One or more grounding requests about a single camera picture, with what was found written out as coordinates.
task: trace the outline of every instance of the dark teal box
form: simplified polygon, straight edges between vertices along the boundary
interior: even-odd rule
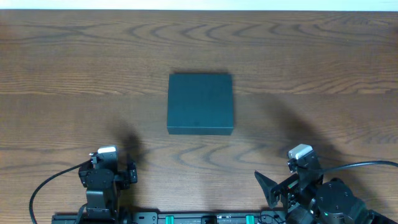
[[[170,75],[167,103],[169,134],[230,135],[233,129],[231,75]]]

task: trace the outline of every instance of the wooden table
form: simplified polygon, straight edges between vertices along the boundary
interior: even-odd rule
[[[123,203],[166,211],[259,210],[254,170],[280,182],[311,144],[323,167],[398,162],[398,14],[0,11],[0,222],[29,223],[47,177],[109,144],[138,161]],[[232,136],[171,136],[173,72],[234,75]],[[398,221],[398,170],[342,178]],[[47,184],[39,223],[86,201],[76,171]]]

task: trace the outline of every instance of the wood grain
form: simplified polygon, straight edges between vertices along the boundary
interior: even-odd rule
[[[289,176],[311,144],[324,167],[398,161],[398,14],[375,12],[0,11],[0,222],[29,223],[50,175],[117,144],[138,161],[123,203],[160,211],[257,210],[254,170]],[[234,75],[232,136],[170,136],[168,74]],[[398,220],[398,171],[341,177]],[[76,172],[46,185],[40,223],[76,212]]]

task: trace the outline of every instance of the white wall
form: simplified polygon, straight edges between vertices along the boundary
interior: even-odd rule
[[[0,9],[398,11],[398,0],[0,0]]]

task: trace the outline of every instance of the green connector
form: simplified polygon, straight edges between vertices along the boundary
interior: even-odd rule
[[[254,224],[254,215],[246,215],[246,224]]]
[[[166,216],[166,224],[174,224],[174,216],[172,215]]]

